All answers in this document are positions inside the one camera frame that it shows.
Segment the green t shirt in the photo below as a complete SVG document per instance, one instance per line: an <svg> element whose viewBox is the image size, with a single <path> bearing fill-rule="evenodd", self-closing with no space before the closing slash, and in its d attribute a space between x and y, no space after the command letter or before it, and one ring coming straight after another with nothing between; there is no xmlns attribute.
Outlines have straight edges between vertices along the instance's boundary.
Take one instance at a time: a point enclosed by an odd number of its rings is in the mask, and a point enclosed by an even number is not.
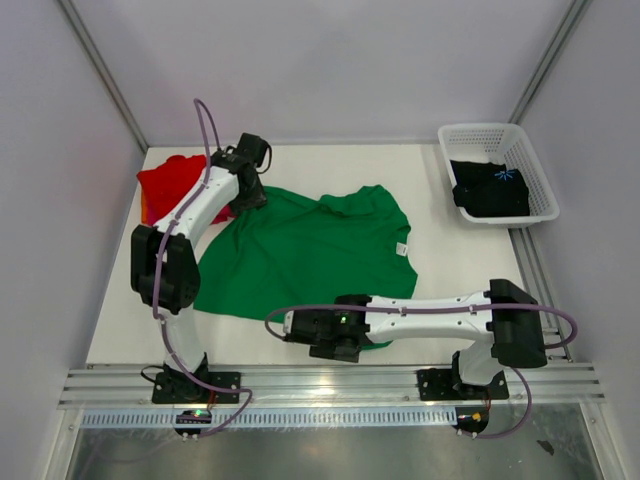
<svg viewBox="0 0 640 480"><path fill-rule="evenodd" d="M342 295L412 297L411 226L383 186L318 200L277 187L266 194L263 208L240 214L209 243L195 310L262 320Z"/></svg>

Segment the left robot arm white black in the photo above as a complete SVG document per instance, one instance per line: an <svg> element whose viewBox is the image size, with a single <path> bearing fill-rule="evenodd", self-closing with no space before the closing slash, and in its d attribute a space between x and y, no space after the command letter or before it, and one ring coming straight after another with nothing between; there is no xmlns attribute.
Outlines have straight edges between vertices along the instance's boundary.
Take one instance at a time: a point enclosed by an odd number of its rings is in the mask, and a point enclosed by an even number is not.
<svg viewBox="0 0 640 480"><path fill-rule="evenodd" d="M213 383L194 319L201 285L195 247L224 208L238 216L267 204L260 167L271 159L266 140L242 134L236 146L206 154L203 173L176 207L154 225L132 232L131 287L151 307L160 328L166 358L155 393L165 403L200 402L208 391L245 392L238 380L228 387Z"/></svg>

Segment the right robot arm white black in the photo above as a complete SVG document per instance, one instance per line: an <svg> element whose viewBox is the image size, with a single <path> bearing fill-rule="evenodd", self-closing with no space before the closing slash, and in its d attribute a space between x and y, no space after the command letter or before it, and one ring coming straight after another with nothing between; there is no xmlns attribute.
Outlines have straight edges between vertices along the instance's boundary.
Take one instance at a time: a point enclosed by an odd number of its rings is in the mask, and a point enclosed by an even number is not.
<svg viewBox="0 0 640 480"><path fill-rule="evenodd" d="M294 308L284 316L284 339L308 346L312 357L356 363L369 346L406 339L462 339L448 385L460 397L487 388L505 368L546 366L537 301L506 279L488 289L436 300L343 295L331 305Z"/></svg>

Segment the red folded t shirt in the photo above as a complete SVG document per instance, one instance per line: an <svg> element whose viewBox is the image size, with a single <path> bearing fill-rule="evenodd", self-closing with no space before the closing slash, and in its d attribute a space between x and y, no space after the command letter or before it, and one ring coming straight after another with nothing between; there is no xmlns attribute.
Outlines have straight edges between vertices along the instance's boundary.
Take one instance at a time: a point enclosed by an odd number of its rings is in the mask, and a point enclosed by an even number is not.
<svg viewBox="0 0 640 480"><path fill-rule="evenodd" d="M191 190L205 163L204 155L172 155L158 167L142 170L136 175L146 202L159 219L175 208Z"/></svg>

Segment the orange folded t shirt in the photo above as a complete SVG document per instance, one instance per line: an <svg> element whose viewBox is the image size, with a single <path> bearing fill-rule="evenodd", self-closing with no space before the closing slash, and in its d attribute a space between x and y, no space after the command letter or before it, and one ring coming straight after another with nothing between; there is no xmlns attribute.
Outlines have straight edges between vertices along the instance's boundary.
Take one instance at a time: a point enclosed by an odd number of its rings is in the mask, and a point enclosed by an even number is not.
<svg viewBox="0 0 640 480"><path fill-rule="evenodd" d="M140 195L140 223L143 225L148 225L148 207L146 202L146 197L143 192Z"/></svg>

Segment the right black controller board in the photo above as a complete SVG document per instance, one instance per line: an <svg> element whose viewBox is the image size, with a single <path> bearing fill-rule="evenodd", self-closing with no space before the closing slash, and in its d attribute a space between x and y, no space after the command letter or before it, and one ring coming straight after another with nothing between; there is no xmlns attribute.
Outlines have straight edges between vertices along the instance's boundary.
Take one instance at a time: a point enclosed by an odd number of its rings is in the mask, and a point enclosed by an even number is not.
<svg viewBox="0 0 640 480"><path fill-rule="evenodd" d="M457 409L453 425L457 435L478 437L487 428L490 415L487 410Z"/></svg>

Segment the black controller board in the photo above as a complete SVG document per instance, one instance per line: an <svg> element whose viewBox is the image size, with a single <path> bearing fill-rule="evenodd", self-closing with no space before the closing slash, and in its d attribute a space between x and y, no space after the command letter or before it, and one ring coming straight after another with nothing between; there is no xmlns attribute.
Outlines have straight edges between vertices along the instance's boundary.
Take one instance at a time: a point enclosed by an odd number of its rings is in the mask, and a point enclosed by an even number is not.
<svg viewBox="0 0 640 480"><path fill-rule="evenodd" d="M180 436L200 435L211 425L211 411L199 408L179 411L173 421L174 430Z"/></svg>
<svg viewBox="0 0 640 480"><path fill-rule="evenodd" d="M487 428L490 415L487 410L457 409L453 425L457 435L478 437Z"/></svg>

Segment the left black controller board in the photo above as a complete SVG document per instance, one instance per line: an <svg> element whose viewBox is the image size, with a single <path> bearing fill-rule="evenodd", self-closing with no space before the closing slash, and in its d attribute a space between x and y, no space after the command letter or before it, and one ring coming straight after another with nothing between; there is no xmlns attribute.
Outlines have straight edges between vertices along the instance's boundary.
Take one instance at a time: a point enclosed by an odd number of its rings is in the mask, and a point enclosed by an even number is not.
<svg viewBox="0 0 640 480"><path fill-rule="evenodd" d="M173 421L174 430L180 436L200 435L211 425L211 411L199 408L179 411Z"/></svg>

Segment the black t shirt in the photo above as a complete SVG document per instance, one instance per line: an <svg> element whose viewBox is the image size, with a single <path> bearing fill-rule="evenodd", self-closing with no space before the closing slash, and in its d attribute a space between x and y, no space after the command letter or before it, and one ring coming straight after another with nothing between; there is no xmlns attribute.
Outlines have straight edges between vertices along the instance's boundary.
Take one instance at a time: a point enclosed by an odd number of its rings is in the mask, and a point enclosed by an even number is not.
<svg viewBox="0 0 640 480"><path fill-rule="evenodd" d="M454 203L475 218L530 215L529 188L518 169L505 164L450 162Z"/></svg>

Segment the white plastic basket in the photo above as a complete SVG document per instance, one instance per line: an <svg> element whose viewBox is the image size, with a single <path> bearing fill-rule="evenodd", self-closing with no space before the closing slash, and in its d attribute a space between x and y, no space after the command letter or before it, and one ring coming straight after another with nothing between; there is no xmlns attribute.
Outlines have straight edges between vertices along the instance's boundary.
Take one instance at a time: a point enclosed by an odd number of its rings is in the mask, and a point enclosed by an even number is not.
<svg viewBox="0 0 640 480"><path fill-rule="evenodd" d="M445 125L438 140L454 205L466 221L525 228L559 216L550 183L520 126Z"/></svg>

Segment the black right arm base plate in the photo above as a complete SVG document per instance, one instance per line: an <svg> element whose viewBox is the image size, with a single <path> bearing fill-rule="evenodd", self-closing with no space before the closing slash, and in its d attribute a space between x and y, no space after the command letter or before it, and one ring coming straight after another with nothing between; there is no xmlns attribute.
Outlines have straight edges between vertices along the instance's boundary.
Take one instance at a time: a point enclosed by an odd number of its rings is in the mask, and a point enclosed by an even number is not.
<svg viewBox="0 0 640 480"><path fill-rule="evenodd" d="M507 400L509 389L503 372L488 385L464 384L451 368L428 368L416 371L417 389L423 401Z"/></svg>

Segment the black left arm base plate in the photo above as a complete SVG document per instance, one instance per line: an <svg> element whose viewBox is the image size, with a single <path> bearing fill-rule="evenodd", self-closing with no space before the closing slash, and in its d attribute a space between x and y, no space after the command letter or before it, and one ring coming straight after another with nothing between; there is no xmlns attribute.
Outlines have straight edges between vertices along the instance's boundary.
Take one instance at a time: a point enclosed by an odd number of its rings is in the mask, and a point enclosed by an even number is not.
<svg viewBox="0 0 640 480"><path fill-rule="evenodd" d="M199 375L204 383L232 389L241 386L241 373L232 372L204 372ZM151 402L157 405L169 404L210 404L234 405L239 403L238 393L220 393L206 389L185 376L182 372L169 369L156 375Z"/></svg>

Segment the aluminium mounting rail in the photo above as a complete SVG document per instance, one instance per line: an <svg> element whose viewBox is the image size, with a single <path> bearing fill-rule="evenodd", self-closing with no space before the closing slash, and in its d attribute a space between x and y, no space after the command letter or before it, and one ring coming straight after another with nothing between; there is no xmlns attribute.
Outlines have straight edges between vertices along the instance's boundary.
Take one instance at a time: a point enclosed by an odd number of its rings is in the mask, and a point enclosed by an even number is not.
<svg viewBox="0 0 640 480"><path fill-rule="evenodd" d="M427 382L418 378L427 365L337 366L219 366L215 376L234 372L241 386L253 392L252 407L337 407L481 405L481 400L448 399L440 394L424 399ZM58 407L66 409L145 408L152 405L151 382L140 376L140 365L99 366L71 370L64 382ZM553 362L543 369L524 370L524 380L507 371L503 381L509 397L491 398L497 405L519 405L531 392L535 405L552 403L602 403L604 389L588 363Z"/></svg>

